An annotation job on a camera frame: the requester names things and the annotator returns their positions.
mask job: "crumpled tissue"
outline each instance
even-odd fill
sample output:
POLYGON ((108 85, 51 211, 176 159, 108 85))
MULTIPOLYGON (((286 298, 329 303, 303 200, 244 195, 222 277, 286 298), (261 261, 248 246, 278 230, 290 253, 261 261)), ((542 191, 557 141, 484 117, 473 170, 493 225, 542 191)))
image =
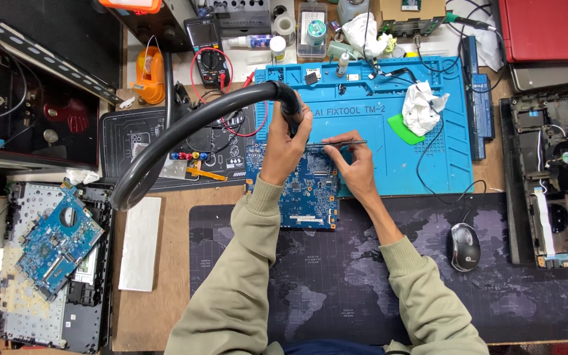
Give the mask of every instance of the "crumpled tissue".
POLYGON ((77 185, 79 183, 83 184, 90 184, 94 181, 98 181, 100 179, 99 175, 94 173, 91 170, 67 170, 67 174, 65 175, 69 181, 77 185))
POLYGON ((429 106, 429 102, 436 111, 442 112, 446 106, 448 96, 450 96, 448 93, 445 93, 442 97, 433 95, 428 82, 409 86, 409 89, 406 91, 405 103, 403 104, 404 124, 418 137, 423 136, 432 130, 440 119, 440 116, 429 106))
POLYGON ((342 27, 345 38, 356 52, 363 53, 363 45, 365 44, 365 56, 374 58, 383 53, 390 41, 389 35, 382 34, 376 39, 376 20, 374 14, 369 13, 369 24, 367 25, 367 44, 365 36, 365 28, 367 23, 367 12, 359 14, 353 20, 346 23, 342 27))

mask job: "connector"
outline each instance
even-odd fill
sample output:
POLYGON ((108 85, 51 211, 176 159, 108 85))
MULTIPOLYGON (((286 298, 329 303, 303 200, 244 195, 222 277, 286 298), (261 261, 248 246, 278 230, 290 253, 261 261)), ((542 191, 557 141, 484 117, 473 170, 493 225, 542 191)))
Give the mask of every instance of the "connector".
POLYGON ((419 49, 422 46, 422 43, 420 43, 420 34, 414 36, 414 43, 416 49, 419 49))

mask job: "person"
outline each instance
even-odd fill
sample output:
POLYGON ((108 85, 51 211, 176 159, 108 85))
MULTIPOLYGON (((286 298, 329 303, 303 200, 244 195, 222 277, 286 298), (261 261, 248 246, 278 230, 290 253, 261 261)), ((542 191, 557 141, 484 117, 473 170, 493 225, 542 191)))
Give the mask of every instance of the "person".
MULTIPOLYGON (((234 207, 234 237, 196 290, 181 319, 170 332, 166 355, 217 354, 408 354, 479 355, 488 348, 470 323, 468 311, 439 277, 438 266, 421 256, 398 230, 376 190, 372 152, 365 144, 349 146, 352 163, 337 147, 324 147, 348 188, 374 223, 380 250, 399 298, 400 316, 414 347, 392 342, 380 346, 346 341, 316 341, 292 347, 267 344, 269 268, 275 262, 280 230, 278 201, 283 185, 304 153, 312 129, 312 113, 302 105, 304 119, 296 135, 274 103, 261 173, 253 194, 234 207)), ((361 140, 357 131, 324 139, 330 143, 361 140)))

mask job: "black mouse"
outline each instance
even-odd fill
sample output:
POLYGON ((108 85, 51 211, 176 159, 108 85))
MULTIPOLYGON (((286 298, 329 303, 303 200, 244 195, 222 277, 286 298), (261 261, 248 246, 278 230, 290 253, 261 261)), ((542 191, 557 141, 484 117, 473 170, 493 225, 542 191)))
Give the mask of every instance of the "black mouse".
POLYGON ((453 257, 451 265, 462 272, 474 269, 481 257, 481 247, 477 232, 466 223, 458 223, 451 228, 453 257))

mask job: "olive green sweatshirt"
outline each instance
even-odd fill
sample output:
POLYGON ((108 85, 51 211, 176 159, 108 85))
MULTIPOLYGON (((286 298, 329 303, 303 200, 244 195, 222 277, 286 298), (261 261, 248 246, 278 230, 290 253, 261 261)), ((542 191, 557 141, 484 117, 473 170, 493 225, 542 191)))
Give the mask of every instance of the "olive green sweatshirt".
MULTIPOLYGON (((266 287, 275 262, 282 189, 258 178, 254 193, 238 201, 231 218, 235 235, 170 332, 166 355, 283 354, 279 344, 267 346, 266 336, 266 287)), ((392 342, 385 350, 488 354, 468 311, 444 286, 431 258, 418 254, 407 238, 380 249, 414 344, 410 349, 392 342)))

